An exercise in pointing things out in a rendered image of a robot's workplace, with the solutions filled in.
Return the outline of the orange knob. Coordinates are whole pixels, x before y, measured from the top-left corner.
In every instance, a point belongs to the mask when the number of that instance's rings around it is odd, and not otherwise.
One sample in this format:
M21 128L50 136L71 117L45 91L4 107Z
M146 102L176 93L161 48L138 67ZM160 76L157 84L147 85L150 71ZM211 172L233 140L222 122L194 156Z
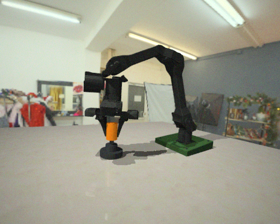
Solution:
M117 124L116 122L107 122L107 140L117 140Z

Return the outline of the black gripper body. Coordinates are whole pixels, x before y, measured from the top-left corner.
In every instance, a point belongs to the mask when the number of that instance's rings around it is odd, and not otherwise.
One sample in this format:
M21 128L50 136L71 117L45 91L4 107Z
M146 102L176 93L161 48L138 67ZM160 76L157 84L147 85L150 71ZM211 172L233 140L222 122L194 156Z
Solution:
M113 99L114 97L117 97L118 101L121 101L121 94L110 94L105 93L106 96L108 96L108 99ZM100 115L100 108L86 108L84 116L86 117L94 117L96 115L96 118L104 118L104 116ZM116 113L115 116L120 116L121 119L127 120L133 119L138 120L139 112L137 110L127 110L122 111L121 113Z

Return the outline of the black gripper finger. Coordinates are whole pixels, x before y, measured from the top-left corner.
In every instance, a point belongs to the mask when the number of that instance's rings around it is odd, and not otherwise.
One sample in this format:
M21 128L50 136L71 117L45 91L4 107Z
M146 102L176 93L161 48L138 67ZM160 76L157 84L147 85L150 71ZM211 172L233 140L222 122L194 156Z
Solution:
M128 121L128 119L127 119L127 120L121 119L121 118L119 119L119 125L118 125L118 129L117 129L117 138L119 137L121 128L122 128L122 126L123 126L123 124L124 124L125 121Z
M107 117L104 118L95 118L95 120L98 120L102 126L104 135L107 136Z

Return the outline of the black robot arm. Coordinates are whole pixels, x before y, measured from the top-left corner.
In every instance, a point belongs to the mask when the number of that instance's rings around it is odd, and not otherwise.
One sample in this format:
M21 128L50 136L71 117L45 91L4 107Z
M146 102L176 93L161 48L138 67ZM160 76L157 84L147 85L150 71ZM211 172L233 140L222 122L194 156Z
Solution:
M84 92L100 93L104 90L104 81L106 80L105 93L121 94L122 82L128 80L122 75L115 77L125 69L134 64L141 63L151 58L157 58L165 65L166 71L171 77L175 110L172 112L173 122L176 128L179 128L178 139L176 141L188 145L192 142L192 132L196 130L196 124L193 122L191 113L186 106L185 90L183 86L182 73L184 70L184 57L173 49L156 45L152 48L131 54L112 57L108 60L105 70L102 73L92 73L85 71ZM112 78L106 78L112 75ZM103 96L100 104L100 115L115 116L122 112L122 102L117 97L108 99Z

